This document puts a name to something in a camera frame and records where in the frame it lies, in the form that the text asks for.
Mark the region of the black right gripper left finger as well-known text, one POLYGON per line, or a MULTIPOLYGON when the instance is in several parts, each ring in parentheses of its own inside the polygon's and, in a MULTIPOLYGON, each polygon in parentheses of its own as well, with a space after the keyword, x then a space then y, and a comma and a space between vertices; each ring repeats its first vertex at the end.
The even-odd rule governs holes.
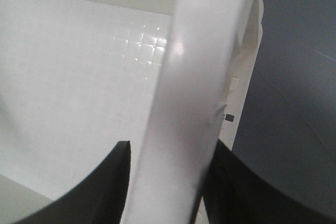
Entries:
POLYGON ((18 223, 120 223, 130 166, 130 142, 119 141, 77 186, 18 223))

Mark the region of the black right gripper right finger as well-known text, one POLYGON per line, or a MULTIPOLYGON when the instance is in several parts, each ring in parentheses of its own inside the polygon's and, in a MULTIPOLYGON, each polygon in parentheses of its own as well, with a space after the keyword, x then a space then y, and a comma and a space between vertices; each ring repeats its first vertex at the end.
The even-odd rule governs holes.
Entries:
POLYGON ((222 141, 202 191, 209 223, 335 223, 252 172, 222 141))

